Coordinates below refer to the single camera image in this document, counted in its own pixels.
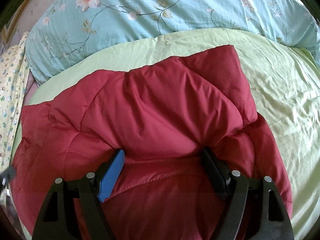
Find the red quilted padded jacket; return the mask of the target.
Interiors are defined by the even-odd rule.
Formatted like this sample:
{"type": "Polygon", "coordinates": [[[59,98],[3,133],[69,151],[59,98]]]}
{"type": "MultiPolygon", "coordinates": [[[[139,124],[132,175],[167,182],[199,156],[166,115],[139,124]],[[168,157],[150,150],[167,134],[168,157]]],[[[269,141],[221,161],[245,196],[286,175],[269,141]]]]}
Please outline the red quilted padded jacket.
{"type": "Polygon", "coordinates": [[[125,164],[101,207],[117,239],[208,239],[223,210],[199,163],[208,146],[231,169],[270,176],[288,213],[290,181],[231,45],[129,72],[97,70],[53,100],[27,105],[10,185],[32,233],[56,178],[94,172],[115,150],[125,164]]]}

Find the light green bed quilt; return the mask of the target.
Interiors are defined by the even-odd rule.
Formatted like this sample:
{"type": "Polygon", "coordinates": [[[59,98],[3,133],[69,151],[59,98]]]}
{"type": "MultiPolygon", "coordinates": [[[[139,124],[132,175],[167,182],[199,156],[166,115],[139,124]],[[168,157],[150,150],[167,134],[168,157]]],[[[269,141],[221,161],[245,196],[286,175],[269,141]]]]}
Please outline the light green bed quilt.
{"type": "Polygon", "coordinates": [[[304,48],[223,28],[145,38],[103,49],[64,70],[41,85],[28,105],[53,100],[97,70],[129,72],[226,45],[235,48],[257,112],[276,141],[292,190],[294,237],[303,239],[319,218],[319,70],[304,48]]]}

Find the teal floral duvet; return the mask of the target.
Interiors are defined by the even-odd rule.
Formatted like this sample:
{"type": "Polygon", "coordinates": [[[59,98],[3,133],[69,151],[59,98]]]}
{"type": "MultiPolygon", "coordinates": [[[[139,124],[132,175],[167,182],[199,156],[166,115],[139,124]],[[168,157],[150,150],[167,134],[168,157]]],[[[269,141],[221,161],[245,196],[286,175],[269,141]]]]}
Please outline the teal floral duvet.
{"type": "Polygon", "coordinates": [[[319,61],[319,25],[296,0],[55,0],[33,26],[26,58],[41,85],[116,44],[177,31],[249,31],[319,61]]]}

